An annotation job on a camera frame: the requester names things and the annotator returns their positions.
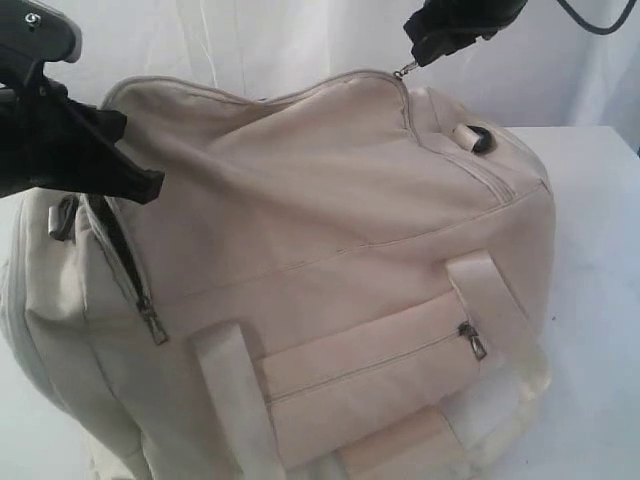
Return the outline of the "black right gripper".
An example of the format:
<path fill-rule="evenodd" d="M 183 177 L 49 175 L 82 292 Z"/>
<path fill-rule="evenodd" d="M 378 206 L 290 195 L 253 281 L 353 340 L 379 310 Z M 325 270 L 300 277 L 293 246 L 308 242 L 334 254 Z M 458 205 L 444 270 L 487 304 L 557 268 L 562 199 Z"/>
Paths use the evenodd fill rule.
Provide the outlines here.
<path fill-rule="evenodd" d="M 411 55 L 419 67 L 472 45 L 478 36 L 506 28 L 527 0 L 425 1 L 403 25 L 412 43 Z"/>

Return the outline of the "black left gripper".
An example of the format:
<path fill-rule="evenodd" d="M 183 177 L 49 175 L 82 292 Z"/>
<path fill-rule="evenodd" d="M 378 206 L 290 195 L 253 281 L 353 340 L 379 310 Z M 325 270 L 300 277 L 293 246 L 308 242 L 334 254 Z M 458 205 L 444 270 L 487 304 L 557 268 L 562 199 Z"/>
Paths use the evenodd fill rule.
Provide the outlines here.
<path fill-rule="evenodd" d="M 42 187 L 147 204 L 165 174 L 116 146 L 127 116 L 69 99 L 44 74 L 45 64 L 73 63 L 80 51 L 78 39 L 1 41 L 1 195 Z"/>

